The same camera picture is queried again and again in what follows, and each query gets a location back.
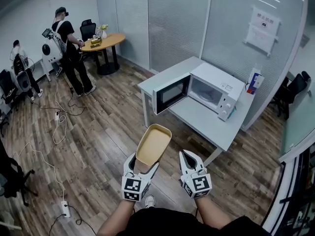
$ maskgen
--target sneaker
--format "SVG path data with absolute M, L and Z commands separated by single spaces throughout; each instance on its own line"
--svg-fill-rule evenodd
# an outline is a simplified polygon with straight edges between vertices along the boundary
M 38 93 L 38 97 L 41 97 L 43 95 L 43 89 L 40 90 L 40 93 Z
M 56 73 L 56 77 L 58 77 L 62 71 L 63 71 L 63 68 L 59 66 L 59 70 Z
M 95 89 L 96 89 L 96 85 L 94 85 L 90 91 L 86 92 L 85 95 L 88 95 L 89 93 L 94 92 Z
M 147 196 L 145 205 L 146 205 L 146 208 L 156 207 L 156 199 L 154 198 L 153 195 Z

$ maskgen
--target round wooden table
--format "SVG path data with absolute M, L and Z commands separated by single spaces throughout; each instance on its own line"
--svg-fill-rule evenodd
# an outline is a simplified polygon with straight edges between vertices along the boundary
M 123 33 L 110 33 L 107 35 L 107 38 L 102 39 L 102 43 L 100 46 L 91 47 L 91 40 L 89 39 L 85 41 L 85 46 L 81 47 L 81 50 L 83 52 L 94 52 L 95 62 L 97 66 L 97 73 L 99 75 L 109 75 L 116 72 L 119 69 L 115 45 L 123 42 L 125 38 L 126 36 Z M 106 48 L 108 47 L 112 47 L 114 62 L 108 61 L 108 57 L 106 53 Z M 103 65 L 99 64 L 99 59 L 97 56 L 97 51 L 100 51 L 100 50 L 103 50 L 103 54 L 105 58 L 105 64 Z

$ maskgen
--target yellow tray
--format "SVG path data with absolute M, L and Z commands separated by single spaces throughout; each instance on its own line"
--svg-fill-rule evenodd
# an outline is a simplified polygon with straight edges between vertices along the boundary
M 169 129 L 158 124 L 152 124 L 144 133 L 138 145 L 137 160 L 152 166 L 163 156 L 171 139 L 172 132 Z

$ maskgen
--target power strip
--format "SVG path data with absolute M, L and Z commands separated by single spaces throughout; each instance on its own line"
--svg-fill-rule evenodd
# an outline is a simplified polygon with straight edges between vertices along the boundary
M 63 213 L 65 214 L 65 217 L 66 217 L 66 218 L 71 217 L 71 215 L 70 215 L 70 209 L 69 209 L 69 206 L 68 206 L 68 202 L 67 202 L 67 201 L 62 201 L 62 202 L 61 202 L 61 206 L 62 206 L 62 208 L 63 208 Z

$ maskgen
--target white cable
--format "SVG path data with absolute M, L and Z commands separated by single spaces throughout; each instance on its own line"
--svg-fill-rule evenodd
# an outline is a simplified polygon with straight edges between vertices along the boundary
M 20 155 L 22 154 L 23 150 L 26 148 L 26 146 L 27 146 L 28 144 L 31 146 L 31 149 L 32 149 L 33 151 L 41 153 L 41 156 L 43 157 L 44 162 L 45 162 L 46 164 L 48 164 L 50 167 L 53 167 L 53 168 L 54 168 L 54 173 L 55 173 L 56 181 L 57 181 L 57 183 L 59 183 L 59 184 L 63 187 L 63 201 L 64 201 L 64 191 L 65 191 L 64 185 L 63 185 L 61 182 L 59 182 L 58 179 L 57 179 L 57 174 L 56 174 L 56 168 L 55 168 L 55 166 L 54 166 L 54 165 L 51 165 L 50 163 L 47 163 L 47 162 L 46 162 L 45 157 L 44 157 L 44 155 L 43 155 L 43 153 L 42 153 L 41 151 L 38 151 L 38 150 L 33 149 L 31 143 L 28 142 L 27 144 L 25 144 L 24 148 L 21 150 L 21 152 L 20 152 L 20 154 L 19 154 L 18 156 L 20 157 Z
M 57 90 L 56 90 L 56 93 L 55 93 L 55 101 L 57 102 L 57 104 L 59 105 L 59 107 L 65 112 L 65 115 L 59 115 L 59 118 L 58 118 L 58 120 L 57 120 L 57 126 L 56 126 L 56 129 L 55 129 L 55 131 L 54 131 L 54 133 L 53 133 L 53 141 L 54 141 L 54 143 L 55 144 L 59 144 L 59 143 L 61 143 L 63 140 L 64 140 L 64 138 L 65 138 L 65 135 L 67 134 L 67 116 L 68 116 L 68 114 L 67 114 L 67 112 L 64 110 L 64 108 L 59 104 L 59 102 L 57 101 L 57 92 L 58 92 L 58 82 L 56 81 L 56 83 L 57 83 Z M 59 123 L 63 123 L 65 121 L 65 128 L 64 128 L 64 136 L 63 136 L 63 138 L 58 142 L 58 143 L 56 143 L 56 141 L 55 141 L 55 139 L 54 139 L 54 135 L 55 135 L 55 132 L 56 132 L 56 130 L 57 130 L 57 128 L 58 128 L 58 124 Z

